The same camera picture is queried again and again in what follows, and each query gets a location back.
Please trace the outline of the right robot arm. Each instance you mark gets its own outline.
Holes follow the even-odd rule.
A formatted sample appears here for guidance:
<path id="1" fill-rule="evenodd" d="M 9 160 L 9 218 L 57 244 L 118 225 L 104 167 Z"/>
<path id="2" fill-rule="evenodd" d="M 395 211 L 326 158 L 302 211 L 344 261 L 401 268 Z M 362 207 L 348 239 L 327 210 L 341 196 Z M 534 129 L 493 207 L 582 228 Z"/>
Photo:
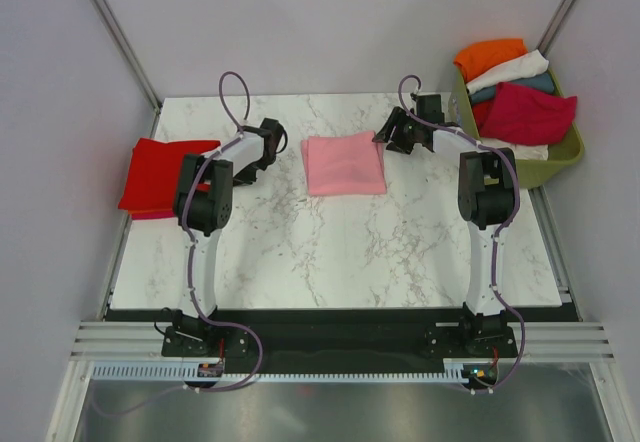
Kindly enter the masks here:
<path id="1" fill-rule="evenodd" d="M 506 310 L 501 295 L 503 251 L 508 228 L 520 208 L 513 151 L 489 147 L 447 123 L 438 95 L 416 96 L 411 109 L 394 107 L 373 141 L 407 155 L 420 145 L 458 168 L 457 203 L 467 222 L 471 247 L 464 306 L 475 317 L 500 315 Z"/>

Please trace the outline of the pink t-shirt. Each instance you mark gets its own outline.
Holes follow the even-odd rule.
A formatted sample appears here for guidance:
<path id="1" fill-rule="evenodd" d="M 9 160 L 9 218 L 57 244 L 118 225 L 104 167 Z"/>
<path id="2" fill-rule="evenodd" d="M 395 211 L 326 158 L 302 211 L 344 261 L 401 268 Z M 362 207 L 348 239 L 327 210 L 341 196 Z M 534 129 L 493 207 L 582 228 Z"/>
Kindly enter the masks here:
<path id="1" fill-rule="evenodd" d="M 375 132 L 344 137 L 312 136 L 301 142 L 301 154 L 311 196 L 383 195 L 384 147 Z"/>

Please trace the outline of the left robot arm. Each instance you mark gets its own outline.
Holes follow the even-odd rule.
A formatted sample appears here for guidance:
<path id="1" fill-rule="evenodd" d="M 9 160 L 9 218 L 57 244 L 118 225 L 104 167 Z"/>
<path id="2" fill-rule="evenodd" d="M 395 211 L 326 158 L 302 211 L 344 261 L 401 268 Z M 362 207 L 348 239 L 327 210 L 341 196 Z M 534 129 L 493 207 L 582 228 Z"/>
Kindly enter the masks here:
<path id="1" fill-rule="evenodd" d="M 187 249 L 186 288 L 179 305 L 183 314 L 197 318 L 215 312 L 218 244 L 231 219 L 233 189 L 254 184 L 287 143 L 281 123 L 265 118 L 214 150 L 183 157 L 173 202 Z"/>

